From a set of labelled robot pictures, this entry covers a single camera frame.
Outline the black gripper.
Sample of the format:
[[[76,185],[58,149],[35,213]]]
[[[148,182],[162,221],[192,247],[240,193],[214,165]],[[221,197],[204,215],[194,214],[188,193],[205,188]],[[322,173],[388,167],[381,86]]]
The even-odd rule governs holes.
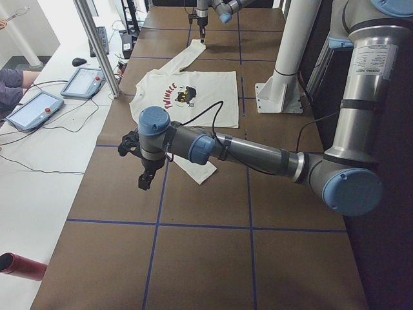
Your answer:
[[[197,16],[197,25],[199,27],[200,40],[201,43],[203,43],[205,41],[206,36],[205,27],[207,26],[207,18]]]
[[[165,165],[165,157],[159,160],[148,160],[143,158],[141,160],[143,167],[145,168],[144,173],[138,178],[138,187],[142,190],[149,190],[152,180],[156,172]]]

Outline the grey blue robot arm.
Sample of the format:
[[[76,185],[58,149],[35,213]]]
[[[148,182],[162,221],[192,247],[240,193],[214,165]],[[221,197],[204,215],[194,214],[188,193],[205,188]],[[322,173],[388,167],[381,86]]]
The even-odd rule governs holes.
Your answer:
[[[334,141],[323,155],[267,147],[214,131],[188,129],[161,107],[139,115],[138,155],[145,168],[140,189],[150,188],[167,153],[204,165],[210,157],[308,185],[345,216],[376,208],[383,184],[372,172],[372,144],[400,44],[412,34],[411,1],[334,1],[330,39],[352,46]]]
[[[201,42],[205,42],[208,10],[210,6],[214,9],[222,23],[228,23],[235,13],[252,2],[254,2],[254,0],[231,0],[228,3],[222,0],[197,0],[194,17],[197,19]]]

